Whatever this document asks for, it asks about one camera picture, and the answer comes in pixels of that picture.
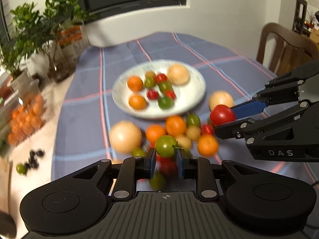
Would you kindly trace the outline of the plant in glass vase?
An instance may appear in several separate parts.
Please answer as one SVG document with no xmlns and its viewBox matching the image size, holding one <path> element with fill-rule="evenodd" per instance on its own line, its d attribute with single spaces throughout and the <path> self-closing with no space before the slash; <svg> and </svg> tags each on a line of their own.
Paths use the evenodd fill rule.
<svg viewBox="0 0 319 239">
<path fill-rule="evenodd" d="M 90 18 L 80 5 L 81 0 L 45 0 L 43 23 L 48 42 L 49 70 L 48 77 L 59 83 L 65 80 L 72 70 L 72 66 L 62 52 L 59 52 L 59 42 L 67 39 L 66 31 L 74 26 L 81 26 Z"/>
</svg>

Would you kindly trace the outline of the wooden chair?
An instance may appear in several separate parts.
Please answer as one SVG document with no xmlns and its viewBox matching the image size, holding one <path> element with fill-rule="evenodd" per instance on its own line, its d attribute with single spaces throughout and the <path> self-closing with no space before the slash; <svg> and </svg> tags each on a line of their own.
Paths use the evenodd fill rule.
<svg viewBox="0 0 319 239">
<path fill-rule="evenodd" d="M 270 35 L 275 36 L 275 49 L 269 66 L 274 74 L 286 74 L 304 63 L 318 59 L 318 46 L 312 40 L 277 23 L 268 23 L 262 29 L 256 58 L 260 64 L 263 64 Z"/>
</svg>

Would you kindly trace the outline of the clear box of tangerines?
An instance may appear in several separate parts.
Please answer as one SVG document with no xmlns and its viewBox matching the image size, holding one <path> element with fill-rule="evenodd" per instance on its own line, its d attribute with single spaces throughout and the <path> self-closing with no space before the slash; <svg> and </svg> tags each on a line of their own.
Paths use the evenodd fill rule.
<svg viewBox="0 0 319 239">
<path fill-rule="evenodd" d="M 44 125 L 45 99 L 39 89 L 15 93 L 1 107 L 1 141 L 17 146 Z"/>
</svg>

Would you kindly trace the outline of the orange tangerine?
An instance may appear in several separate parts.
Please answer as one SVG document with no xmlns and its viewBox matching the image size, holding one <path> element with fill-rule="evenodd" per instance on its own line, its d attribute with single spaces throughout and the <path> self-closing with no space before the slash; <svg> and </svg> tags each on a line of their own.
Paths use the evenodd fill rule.
<svg viewBox="0 0 319 239">
<path fill-rule="evenodd" d="M 146 139 L 151 144 L 155 144 L 158 138 L 166 135 L 166 130 L 159 124 L 152 124 L 146 128 Z"/>
<path fill-rule="evenodd" d="M 170 136 L 182 135 L 186 129 L 186 122 L 181 116 L 170 116 L 165 120 L 165 130 Z"/>
<path fill-rule="evenodd" d="M 133 92 L 140 92 L 144 89 L 144 83 L 142 79 L 137 75 L 128 77 L 127 86 Z"/>
<path fill-rule="evenodd" d="M 213 135 L 205 134 L 197 141 L 197 151 L 204 157 L 213 157 L 219 150 L 219 143 Z"/>
<path fill-rule="evenodd" d="M 147 108 L 148 103 L 143 96 L 139 94 L 133 94 L 129 98 L 129 106 L 135 110 L 144 110 Z"/>
</svg>

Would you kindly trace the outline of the blue plaid tablecloth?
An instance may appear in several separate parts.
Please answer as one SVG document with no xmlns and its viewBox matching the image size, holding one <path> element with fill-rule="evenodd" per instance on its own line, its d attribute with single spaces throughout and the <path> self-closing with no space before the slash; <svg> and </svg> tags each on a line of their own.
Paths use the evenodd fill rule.
<svg viewBox="0 0 319 239">
<path fill-rule="evenodd" d="M 163 110 L 155 100 L 144 111 L 128 114 L 115 103 L 113 87 L 124 72 L 134 67 L 166 72 L 170 62 L 192 66 L 206 83 L 205 95 L 198 85 L 175 87 L 174 106 Z M 209 117 L 209 97 L 218 90 L 228 92 L 236 104 L 249 100 L 275 77 L 259 62 L 238 55 L 223 46 L 180 33 L 158 32 L 116 46 L 89 46 L 78 59 L 76 71 L 59 115 L 51 178 L 63 177 L 101 159 L 127 158 L 114 150 L 109 131 L 117 122 L 128 120 L 141 129 L 162 124 L 167 116 L 196 114 L 201 122 Z"/>
</svg>

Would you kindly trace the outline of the potted green plant white pot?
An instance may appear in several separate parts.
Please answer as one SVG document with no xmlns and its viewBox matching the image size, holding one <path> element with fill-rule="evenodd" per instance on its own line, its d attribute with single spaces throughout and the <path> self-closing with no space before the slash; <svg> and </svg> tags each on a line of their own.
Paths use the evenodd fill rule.
<svg viewBox="0 0 319 239">
<path fill-rule="evenodd" d="M 27 72 L 21 69 L 21 61 L 43 50 L 49 32 L 43 16 L 35 7 L 34 2 L 24 3 L 10 11 L 15 27 L 13 41 L 1 45 L 1 66 L 11 76 L 8 86 L 13 91 L 30 78 Z"/>
</svg>

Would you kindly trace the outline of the large beige melon fruit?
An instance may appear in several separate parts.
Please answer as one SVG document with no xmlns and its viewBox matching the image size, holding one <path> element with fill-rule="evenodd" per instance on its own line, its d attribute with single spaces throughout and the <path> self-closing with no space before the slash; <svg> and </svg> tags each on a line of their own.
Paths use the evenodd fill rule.
<svg viewBox="0 0 319 239">
<path fill-rule="evenodd" d="M 184 85 L 190 79 L 188 69 L 182 64 L 171 64 L 167 71 L 168 80 L 175 85 Z"/>
</svg>

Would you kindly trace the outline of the red tomato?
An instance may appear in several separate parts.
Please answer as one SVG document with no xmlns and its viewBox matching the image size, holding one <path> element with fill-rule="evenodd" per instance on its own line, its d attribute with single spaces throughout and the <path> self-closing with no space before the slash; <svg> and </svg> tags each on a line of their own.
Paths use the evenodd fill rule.
<svg viewBox="0 0 319 239">
<path fill-rule="evenodd" d="M 226 105 L 217 105 L 210 113 L 210 121 L 214 126 L 220 126 L 235 120 L 234 112 Z"/>
</svg>

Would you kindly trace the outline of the green tomato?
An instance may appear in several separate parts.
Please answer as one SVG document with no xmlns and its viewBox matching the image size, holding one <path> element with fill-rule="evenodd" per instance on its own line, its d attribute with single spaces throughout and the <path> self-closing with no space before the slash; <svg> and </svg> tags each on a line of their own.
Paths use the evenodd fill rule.
<svg viewBox="0 0 319 239">
<path fill-rule="evenodd" d="M 173 157 L 179 149 L 183 149 L 183 147 L 181 147 L 178 144 L 178 141 L 170 135 L 163 135 L 155 142 L 155 151 L 163 158 Z"/>
</svg>

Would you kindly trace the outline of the dark grapes cluster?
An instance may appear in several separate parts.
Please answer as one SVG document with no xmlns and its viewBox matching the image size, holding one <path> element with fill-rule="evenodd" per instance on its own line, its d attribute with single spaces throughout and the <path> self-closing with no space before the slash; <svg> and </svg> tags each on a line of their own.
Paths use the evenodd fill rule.
<svg viewBox="0 0 319 239">
<path fill-rule="evenodd" d="M 44 155 L 45 151 L 42 149 L 29 151 L 28 161 L 24 163 L 24 167 L 26 168 L 26 170 L 37 169 L 39 167 L 38 158 L 41 159 L 44 157 Z"/>
</svg>

